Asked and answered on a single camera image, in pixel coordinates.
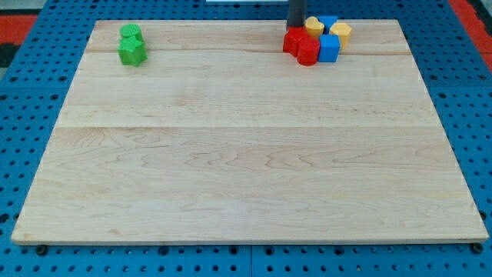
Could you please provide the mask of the dark cylindrical robot arm tool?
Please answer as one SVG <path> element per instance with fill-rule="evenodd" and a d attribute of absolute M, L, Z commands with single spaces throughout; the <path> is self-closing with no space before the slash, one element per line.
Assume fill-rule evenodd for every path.
<path fill-rule="evenodd" d="M 288 0 L 287 28 L 304 27 L 308 0 Z"/>

